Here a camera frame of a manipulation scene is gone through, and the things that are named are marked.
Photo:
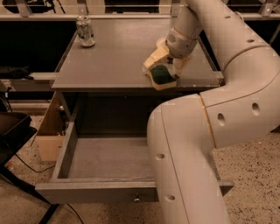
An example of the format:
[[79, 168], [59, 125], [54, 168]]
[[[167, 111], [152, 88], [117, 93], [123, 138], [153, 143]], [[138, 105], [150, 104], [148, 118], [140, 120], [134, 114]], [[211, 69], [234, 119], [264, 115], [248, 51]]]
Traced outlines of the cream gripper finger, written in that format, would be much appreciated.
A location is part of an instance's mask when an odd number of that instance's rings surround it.
[[166, 46], [158, 47], [143, 63], [144, 70], [152, 69], [156, 64], [166, 62], [170, 55], [170, 50]]
[[173, 60], [173, 69], [175, 74], [180, 77], [182, 74], [182, 70], [184, 68], [184, 66], [189, 62], [190, 57], [187, 56], [183, 59], [174, 59]]

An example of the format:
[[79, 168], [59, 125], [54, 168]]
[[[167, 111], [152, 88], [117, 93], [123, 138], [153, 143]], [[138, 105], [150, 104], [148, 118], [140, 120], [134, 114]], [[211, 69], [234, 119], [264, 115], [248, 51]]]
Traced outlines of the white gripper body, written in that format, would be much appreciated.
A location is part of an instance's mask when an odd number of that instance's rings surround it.
[[173, 58], [183, 59], [192, 53], [197, 44], [197, 39], [185, 36], [175, 28], [171, 28], [165, 39], [165, 44]]

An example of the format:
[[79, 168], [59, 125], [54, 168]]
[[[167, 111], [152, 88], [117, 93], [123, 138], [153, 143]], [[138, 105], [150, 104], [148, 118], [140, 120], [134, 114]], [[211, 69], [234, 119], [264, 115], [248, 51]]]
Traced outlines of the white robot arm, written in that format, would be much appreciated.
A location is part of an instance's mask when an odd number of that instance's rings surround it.
[[146, 73], [173, 59], [179, 72], [201, 32], [225, 84], [157, 106], [147, 142], [164, 224], [231, 224], [211, 165], [214, 148], [264, 135], [280, 124], [280, 58], [222, 0], [185, 0]]

